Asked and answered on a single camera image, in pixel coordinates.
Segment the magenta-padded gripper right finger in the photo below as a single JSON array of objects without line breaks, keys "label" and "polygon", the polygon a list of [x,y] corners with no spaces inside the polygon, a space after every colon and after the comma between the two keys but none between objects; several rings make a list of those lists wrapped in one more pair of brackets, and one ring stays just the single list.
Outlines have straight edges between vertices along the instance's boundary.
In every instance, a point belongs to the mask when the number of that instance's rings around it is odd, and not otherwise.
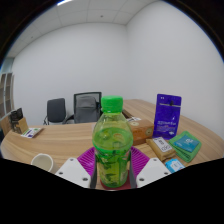
[{"label": "magenta-padded gripper right finger", "polygon": [[170,174],[158,158],[149,158],[139,149],[131,148],[129,177],[132,188],[146,186]]}]

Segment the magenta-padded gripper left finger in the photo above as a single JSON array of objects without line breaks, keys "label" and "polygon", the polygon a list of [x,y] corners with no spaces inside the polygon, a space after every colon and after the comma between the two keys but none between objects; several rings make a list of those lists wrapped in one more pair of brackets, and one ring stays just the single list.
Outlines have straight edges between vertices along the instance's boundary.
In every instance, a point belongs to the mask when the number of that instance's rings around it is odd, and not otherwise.
[{"label": "magenta-padded gripper left finger", "polygon": [[97,183],[95,149],[86,150],[78,158],[69,158],[56,172],[56,176],[81,187],[94,189]]}]

